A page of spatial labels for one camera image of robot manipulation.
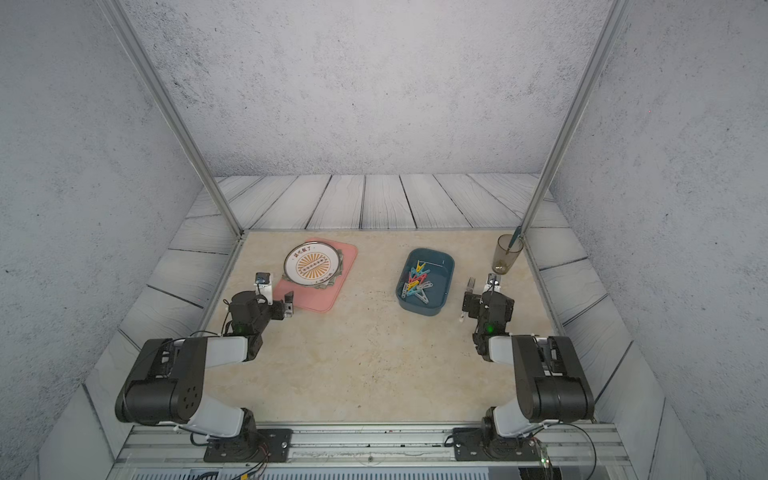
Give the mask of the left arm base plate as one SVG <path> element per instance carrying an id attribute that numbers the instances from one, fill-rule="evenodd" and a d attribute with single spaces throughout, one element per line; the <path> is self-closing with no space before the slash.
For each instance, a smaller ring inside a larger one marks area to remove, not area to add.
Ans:
<path id="1" fill-rule="evenodd" d="M 293 430 L 288 428 L 245 430 L 237 437 L 208 442 L 205 463 L 285 463 Z"/>

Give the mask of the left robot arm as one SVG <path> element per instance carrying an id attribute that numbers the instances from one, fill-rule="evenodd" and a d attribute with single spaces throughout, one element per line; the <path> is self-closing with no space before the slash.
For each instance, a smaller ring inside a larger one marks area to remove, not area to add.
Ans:
<path id="1" fill-rule="evenodd" d="M 146 341 L 115 402 L 122 423 L 173 425 L 212 439 L 231 439 L 252 414 L 204 392 L 209 369 L 254 360 L 272 321 L 293 314 L 292 291 L 270 300 L 260 291 L 242 291 L 228 303 L 230 320 L 222 335 L 157 338 Z"/>

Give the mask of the teal storage box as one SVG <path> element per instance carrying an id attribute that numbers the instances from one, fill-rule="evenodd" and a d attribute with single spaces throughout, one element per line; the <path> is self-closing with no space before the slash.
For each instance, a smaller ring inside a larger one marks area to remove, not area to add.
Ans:
<path id="1" fill-rule="evenodd" d="M 427 290 L 430 300 L 428 304 L 422 303 L 409 292 L 403 295 L 403 285 L 409 271 L 415 267 L 416 262 L 425 262 L 430 270 L 426 280 L 420 285 Z M 446 304 L 452 277 L 455 269 L 455 260 L 447 253 L 429 248 L 417 248 L 412 250 L 404 263 L 398 283 L 395 288 L 395 296 L 400 307 L 408 312 L 422 316 L 436 316 Z"/>

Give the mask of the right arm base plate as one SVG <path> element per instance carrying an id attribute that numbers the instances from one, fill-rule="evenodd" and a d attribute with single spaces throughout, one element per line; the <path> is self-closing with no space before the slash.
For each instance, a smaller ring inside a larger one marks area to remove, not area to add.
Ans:
<path id="1" fill-rule="evenodd" d="M 535 444 L 528 439 L 505 438 L 481 428 L 454 428 L 445 441 L 459 462 L 539 462 Z"/>

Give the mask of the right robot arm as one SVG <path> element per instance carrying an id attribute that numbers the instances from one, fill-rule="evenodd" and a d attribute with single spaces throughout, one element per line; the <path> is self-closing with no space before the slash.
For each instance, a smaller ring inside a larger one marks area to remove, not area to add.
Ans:
<path id="1" fill-rule="evenodd" d="M 487 362 L 512 367 L 516 388 L 514 400 L 488 409 L 481 426 L 483 441 L 524 437 L 551 424 L 592 419 L 595 398 L 571 339 L 508 333 L 514 300 L 500 292 L 498 277 L 489 274 L 480 293 L 474 286 L 475 280 L 469 279 L 462 315 L 476 321 L 475 350 Z"/>

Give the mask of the red clothespin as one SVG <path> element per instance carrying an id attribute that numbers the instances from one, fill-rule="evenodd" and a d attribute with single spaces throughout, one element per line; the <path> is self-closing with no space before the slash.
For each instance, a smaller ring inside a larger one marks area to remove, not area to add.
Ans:
<path id="1" fill-rule="evenodd" d="M 410 291 L 418 289 L 419 286 L 426 280 L 427 275 L 428 271 L 417 271 L 415 268 L 412 268 L 408 273 L 406 281 L 404 282 L 402 294 L 407 296 Z"/>

